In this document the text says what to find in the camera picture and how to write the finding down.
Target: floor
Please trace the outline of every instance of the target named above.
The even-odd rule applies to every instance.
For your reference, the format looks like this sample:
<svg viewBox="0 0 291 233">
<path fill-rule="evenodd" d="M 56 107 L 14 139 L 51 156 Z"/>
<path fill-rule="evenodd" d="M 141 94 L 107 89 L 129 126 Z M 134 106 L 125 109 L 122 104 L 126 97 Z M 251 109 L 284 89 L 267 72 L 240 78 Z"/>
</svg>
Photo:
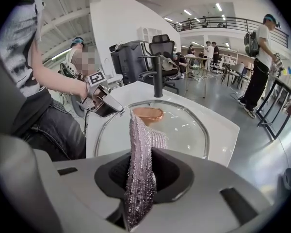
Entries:
<svg viewBox="0 0 291 233">
<path fill-rule="evenodd" d="M 229 168 L 258 188 L 271 203 L 287 196 L 283 187 L 282 174 L 291 167 L 291 120 L 287 123 L 280 137 L 273 141 L 263 127 L 257 127 L 259 118 L 251 118 L 233 98 L 240 97 L 246 87 L 241 90 L 221 84 L 221 75 L 206 79 L 205 98 L 194 101 L 226 117 L 240 127 L 238 140 Z M 179 94 L 187 98 L 203 95 L 204 80 L 191 81 L 185 94 L 185 80 L 174 81 L 179 87 Z M 277 110 L 274 108 L 268 118 L 273 118 Z M 278 130 L 286 115 L 279 113 L 273 128 Z"/>
</svg>

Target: railing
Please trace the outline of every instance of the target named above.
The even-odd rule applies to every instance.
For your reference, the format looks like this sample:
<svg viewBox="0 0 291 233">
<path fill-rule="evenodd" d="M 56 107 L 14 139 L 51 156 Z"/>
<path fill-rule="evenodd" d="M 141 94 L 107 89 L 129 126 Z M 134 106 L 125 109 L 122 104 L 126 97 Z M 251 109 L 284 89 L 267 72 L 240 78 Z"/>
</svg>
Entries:
<svg viewBox="0 0 291 233">
<path fill-rule="evenodd" d="M 199 19 L 192 19 L 174 24 L 169 22 L 178 32 L 191 30 L 191 29 L 203 29 L 203 28 L 228 28 L 237 29 L 246 32 L 253 32 L 261 25 L 258 21 L 237 18 L 237 17 L 203 17 Z M 271 31 L 271 39 L 285 47 L 288 47 L 288 35 L 279 29 Z"/>
</svg>

